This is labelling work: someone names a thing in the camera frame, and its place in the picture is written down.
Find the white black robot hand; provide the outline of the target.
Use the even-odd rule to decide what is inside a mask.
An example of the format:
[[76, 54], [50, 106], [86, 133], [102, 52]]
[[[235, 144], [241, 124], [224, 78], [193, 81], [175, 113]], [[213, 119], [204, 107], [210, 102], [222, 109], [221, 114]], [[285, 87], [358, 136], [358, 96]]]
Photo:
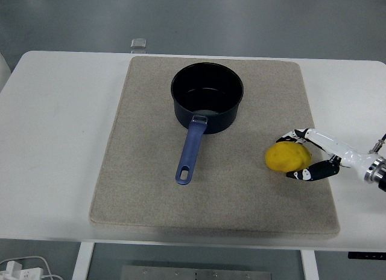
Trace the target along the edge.
[[374, 153], [359, 153], [339, 139], [316, 129], [294, 129], [280, 137], [277, 142], [310, 142], [329, 155], [329, 159], [312, 164], [306, 168], [290, 171], [286, 177], [292, 179], [316, 181], [339, 173], [341, 167], [353, 168], [360, 179], [372, 183], [375, 171], [382, 162]]

